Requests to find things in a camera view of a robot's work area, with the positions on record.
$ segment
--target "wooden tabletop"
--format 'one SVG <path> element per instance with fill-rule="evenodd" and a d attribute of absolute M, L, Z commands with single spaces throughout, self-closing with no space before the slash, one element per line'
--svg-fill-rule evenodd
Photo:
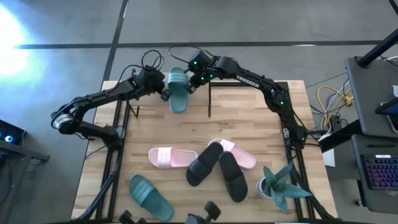
<path fill-rule="evenodd" d="M 312 128 L 314 123 L 304 82 L 287 82 L 295 112 L 308 129 Z M 103 89 L 111 88 L 115 84 L 116 82 L 104 82 Z M 139 117 L 130 116 L 114 221 L 118 220 L 123 211 L 129 210 L 134 221 L 145 218 L 148 222 L 157 222 L 150 213 L 138 206 L 129 194 L 128 182 L 134 174 L 147 177 L 174 206 L 175 213 L 171 222 L 185 222 L 188 213 L 205 217 L 203 207 L 209 200 L 214 201 L 221 209 L 217 222 L 297 221 L 294 201 L 291 198 L 287 199 L 289 214 L 285 215 L 274 205 L 273 200 L 261 199 L 255 191 L 256 182 L 263 177 L 263 166 L 277 172 L 287 163 L 278 115 L 267 109 L 262 93 L 254 88 L 213 86 L 211 92 L 210 118 L 207 113 L 207 86 L 199 88 L 191 95 L 190 106 L 184 114 L 173 114 L 168 105 L 139 104 Z M 96 112 L 95 124 L 111 124 L 115 106 L 115 102 L 100 106 Z M 175 147 L 201 153 L 209 141 L 218 138 L 235 142 L 257 159 L 253 170 L 243 171 L 249 192 L 241 203 L 235 203 L 229 197 L 218 164 L 199 186 L 192 187 L 185 180 L 186 168 L 158 169 L 148 160 L 148 151 L 153 147 Z M 102 145 L 101 141 L 90 142 L 87 153 Z M 337 217 L 320 149 L 316 146 L 306 146 L 303 157 L 312 192 L 326 210 Z M 105 158 L 104 149 L 85 161 L 72 217 L 82 214 L 98 193 Z M 110 190 L 108 192 L 105 211 L 108 211 Z M 301 202 L 304 216 L 308 217 L 305 201 Z"/>

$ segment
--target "teal slide sandal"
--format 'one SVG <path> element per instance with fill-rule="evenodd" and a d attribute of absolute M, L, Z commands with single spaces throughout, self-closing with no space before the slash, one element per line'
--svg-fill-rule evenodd
<path fill-rule="evenodd" d="M 132 176 L 129 182 L 129 190 L 132 199 L 158 220 L 166 222 L 173 216 L 173 206 L 166 201 L 155 186 L 144 176 Z"/>
<path fill-rule="evenodd" d="M 189 81 L 188 75 L 182 68 L 172 68 L 169 73 L 169 91 L 172 93 L 169 99 L 170 110 L 173 113 L 184 113 L 188 106 L 188 91 L 184 84 Z"/>

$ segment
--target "gray floor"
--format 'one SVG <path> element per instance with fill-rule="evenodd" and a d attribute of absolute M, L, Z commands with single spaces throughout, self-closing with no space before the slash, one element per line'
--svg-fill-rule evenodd
<path fill-rule="evenodd" d="M 6 44 L 109 44 L 122 0 L 2 0 L 0 48 Z M 250 0 L 194 1 L 131 0 L 120 43 L 381 40 L 398 25 L 388 1 Z M 344 59 L 363 55 L 373 46 L 323 47 L 209 47 L 210 52 L 235 57 L 242 67 L 276 80 L 305 80 L 306 85 L 345 71 Z M 110 74 L 116 80 L 130 63 L 139 63 L 148 49 L 118 49 Z M 164 71 L 182 67 L 166 57 Z M 190 49 L 175 53 L 189 58 Z M 101 87 L 109 49 L 53 49 L 0 51 L 0 119 L 26 128 L 26 145 L 51 154 L 50 162 L 27 175 L 10 223 L 50 223 L 70 218 L 80 178 L 86 141 L 59 134 L 50 127 L 50 113 L 76 96 Z M 393 47 L 385 56 L 398 55 Z M 319 108 L 317 89 L 340 88 L 346 75 L 307 89 Z M 323 92 L 322 99 L 331 92 Z M 356 119 L 354 106 L 343 108 L 348 121 Z M 94 111 L 85 119 L 93 120 Z M 320 118 L 314 115 L 319 126 Z M 394 223 L 396 215 L 357 208 L 358 189 L 352 180 L 331 179 L 339 217 L 371 223 Z"/>

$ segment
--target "potted plant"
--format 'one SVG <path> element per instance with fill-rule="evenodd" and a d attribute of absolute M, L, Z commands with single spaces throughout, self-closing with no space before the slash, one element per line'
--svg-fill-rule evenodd
<path fill-rule="evenodd" d="M 275 205 L 287 214 L 287 202 L 285 197 L 300 198 L 312 194 L 292 184 L 287 180 L 292 171 L 293 163 L 287 164 L 277 174 L 264 166 L 264 178 L 256 184 L 257 194 L 262 198 L 274 199 Z"/>

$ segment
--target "keyboard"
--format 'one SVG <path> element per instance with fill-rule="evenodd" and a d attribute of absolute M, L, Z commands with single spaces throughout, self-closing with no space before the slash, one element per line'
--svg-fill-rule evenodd
<path fill-rule="evenodd" d="M 398 190 L 398 155 L 361 155 L 371 190 Z"/>

